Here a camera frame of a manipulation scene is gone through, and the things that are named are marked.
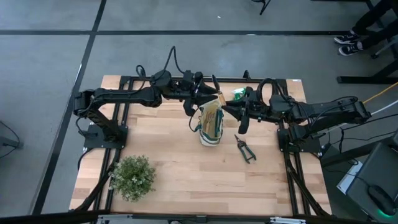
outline potted plant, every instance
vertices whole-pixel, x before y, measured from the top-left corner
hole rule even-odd
[[[155,190],[151,187],[156,177],[155,168],[150,166],[146,156],[125,157],[117,164],[111,177],[111,189],[128,202],[137,202]]]

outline gray floor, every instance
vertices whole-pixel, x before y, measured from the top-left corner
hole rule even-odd
[[[100,1],[0,1],[0,29],[92,28]],[[345,30],[368,9],[358,2],[272,1],[262,17],[260,5],[243,0],[108,1],[100,30]],[[390,21],[391,15],[383,18]],[[70,94],[88,36],[0,36],[0,119],[24,142],[0,160],[0,217],[29,212],[44,161]],[[365,100],[385,85],[339,85],[339,75],[372,75],[392,62],[391,52],[377,60],[377,47],[352,57],[337,54],[333,37],[238,35],[122,35],[97,36],[81,90],[98,88],[103,75],[135,75],[141,64],[148,74],[162,69],[176,45],[181,68],[218,77],[299,78],[307,101],[330,101],[346,95]],[[174,64],[169,70],[177,74]],[[375,111],[396,100],[396,89],[370,102]],[[396,113],[398,107],[378,114]],[[83,138],[72,117],[44,206],[45,213],[67,211],[76,179],[76,162]],[[386,119],[347,131],[366,138],[393,131],[397,119]],[[7,134],[0,128],[0,134]],[[332,141],[340,136],[333,131]],[[345,141],[345,149],[364,142]],[[344,165],[335,169],[347,169]],[[363,218],[358,208],[334,187],[340,175],[325,172],[333,213]]]

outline wooden tabletop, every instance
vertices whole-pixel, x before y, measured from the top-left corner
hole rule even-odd
[[[117,89],[120,76],[106,75],[102,86]],[[141,82],[134,82],[139,88]],[[220,83],[226,100],[233,98],[232,91],[252,83]],[[301,80],[287,80],[289,95],[305,101]],[[271,86],[263,88],[264,101],[268,102]],[[114,105],[104,105],[101,112],[109,119]],[[123,106],[119,112],[121,120]],[[192,126],[198,120],[195,115]],[[289,188],[283,154],[279,151],[276,130],[272,123],[251,120],[248,133],[239,135],[257,156],[257,161],[247,164],[236,146],[234,134],[239,122],[224,113],[223,137],[216,147],[200,144],[199,134],[188,127],[182,103],[163,100],[158,108],[131,104],[127,125],[129,134],[121,159],[126,156],[146,155],[156,167],[157,177],[153,187],[137,203],[125,202],[120,195],[113,197],[112,212],[169,213],[207,215],[291,215]],[[331,212],[317,158],[301,153],[305,183],[327,212]],[[94,149],[81,162],[70,208],[79,206],[98,182],[104,149]],[[109,184],[103,190],[101,208],[104,208]],[[298,208],[303,213],[301,196],[296,186]]]

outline black shoe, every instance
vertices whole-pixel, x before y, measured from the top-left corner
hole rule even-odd
[[[357,42],[355,42],[355,44],[353,45],[347,45],[344,47],[340,47],[338,49],[339,53],[343,56],[350,56],[353,54],[358,53],[360,50],[358,49],[358,46],[356,45]]]
[[[335,42],[337,44],[354,44],[355,40],[358,40],[359,36],[351,33],[350,31],[342,36],[335,37]]]

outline yellow cable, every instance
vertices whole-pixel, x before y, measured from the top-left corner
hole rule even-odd
[[[365,100],[365,101],[363,102],[363,104],[365,104],[365,103],[367,103],[367,102],[369,102],[369,101],[375,99],[376,97],[380,96],[381,94],[385,93],[386,91],[388,91],[389,89],[393,88],[393,87],[396,86],[396,85],[398,85],[398,82],[396,82],[395,84],[392,84],[391,86],[389,86],[389,87],[386,88],[385,90],[381,91],[380,93],[378,93],[378,94],[376,94],[376,95],[370,97],[369,99]]]

